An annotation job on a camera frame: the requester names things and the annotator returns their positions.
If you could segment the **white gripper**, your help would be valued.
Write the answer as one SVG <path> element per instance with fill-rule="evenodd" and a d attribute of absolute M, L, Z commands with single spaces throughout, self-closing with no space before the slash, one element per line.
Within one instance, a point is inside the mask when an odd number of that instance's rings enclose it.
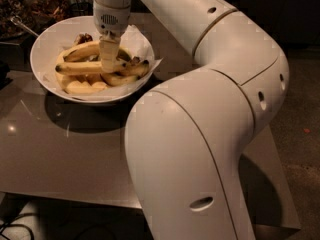
<path fill-rule="evenodd" d="M 128 27 L 130 7 L 117 8 L 103 5 L 97 1 L 93 3 L 93 18 L 97 31 L 101 35 L 114 35 L 120 37 Z M 115 71 L 120 39 L 101 37 L 99 39 L 100 61 L 102 71 L 112 73 Z"/>

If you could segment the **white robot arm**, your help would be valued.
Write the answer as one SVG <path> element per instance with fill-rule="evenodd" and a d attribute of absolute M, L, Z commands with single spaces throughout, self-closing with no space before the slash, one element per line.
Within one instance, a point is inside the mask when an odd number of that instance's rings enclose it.
<path fill-rule="evenodd" d="M 224 0 L 141 0 L 196 67 L 146 92 L 125 127 L 134 189 L 154 240 L 255 240 L 241 153 L 279 111 L 289 82 L 279 45 Z M 130 0 L 94 0 L 119 34 Z"/>

